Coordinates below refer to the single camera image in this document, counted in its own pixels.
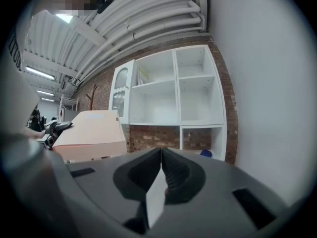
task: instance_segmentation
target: coat rack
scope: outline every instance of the coat rack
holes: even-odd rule
[[[93,110],[93,102],[94,102],[94,94],[95,94],[95,90],[98,88],[98,86],[96,86],[96,84],[94,84],[93,89],[91,91],[91,96],[89,96],[86,93],[86,97],[90,100],[90,105],[88,105],[89,110]]]

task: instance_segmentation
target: white cabinet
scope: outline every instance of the white cabinet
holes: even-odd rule
[[[209,126],[212,153],[224,160],[224,97],[207,45],[163,51],[116,68],[109,109],[118,110],[122,124]]]

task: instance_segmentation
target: blue object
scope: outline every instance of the blue object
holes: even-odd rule
[[[206,156],[206,157],[209,157],[209,158],[212,157],[211,151],[208,151],[208,150],[206,150],[206,149],[202,150],[202,152],[200,153],[200,155],[203,155],[203,156]]]

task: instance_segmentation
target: light fixture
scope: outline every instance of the light fixture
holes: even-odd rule
[[[43,93],[43,94],[47,94],[47,95],[50,95],[50,96],[54,96],[53,93],[47,93],[47,92],[43,92],[43,91],[40,91],[40,90],[36,90],[38,93]]]
[[[45,99],[45,98],[42,98],[43,101],[51,101],[51,102],[54,102],[54,100],[50,100],[50,99]]]
[[[69,23],[70,20],[73,18],[71,15],[66,15],[66,14],[56,14],[57,17],[61,18],[65,22]]]
[[[33,68],[29,67],[29,66],[26,66],[26,69],[27,69],[28,71],[30,71],[30,72],[33,72],[33,73],[38,74],[38,75],[43,76],[43,77],[47,77],[47,78],[49,78],[49,79],[51,79],[51,80],[54,80],[54,79],[55,79],[54,76],[49,75],[49,74],[46,74],[46,73],[41,72],[41,71],[39,71],[39,70],[33,69]]]

